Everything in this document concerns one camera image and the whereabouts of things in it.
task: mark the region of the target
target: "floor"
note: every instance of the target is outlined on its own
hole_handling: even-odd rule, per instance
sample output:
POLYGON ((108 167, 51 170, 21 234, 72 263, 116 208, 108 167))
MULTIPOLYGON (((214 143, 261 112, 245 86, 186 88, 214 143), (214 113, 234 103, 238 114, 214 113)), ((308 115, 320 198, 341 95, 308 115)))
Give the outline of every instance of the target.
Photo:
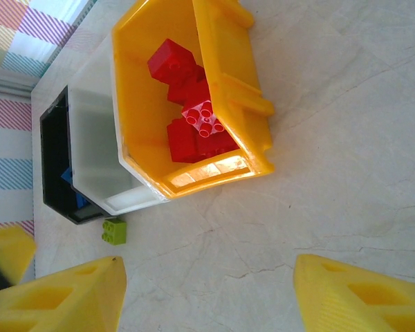
POLYGON ((120 331, 303 331, 295 258, 415 282, 415 0, 243 0, 273 175, 75 227, 42 204, 39 116, 133 0, 99 0, 33 91, 38 277, 121 255, 120 331))

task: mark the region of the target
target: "white plastic bin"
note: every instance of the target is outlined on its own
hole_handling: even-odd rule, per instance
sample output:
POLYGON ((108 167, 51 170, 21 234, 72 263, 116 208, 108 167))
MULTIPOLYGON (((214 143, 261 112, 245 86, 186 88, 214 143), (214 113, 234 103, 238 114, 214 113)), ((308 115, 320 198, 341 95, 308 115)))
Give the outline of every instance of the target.
POLYGON ((68 104, 73 187, 115 216, 167 199, 119 163, 112 62, 108 37, 73 77, 68 104))

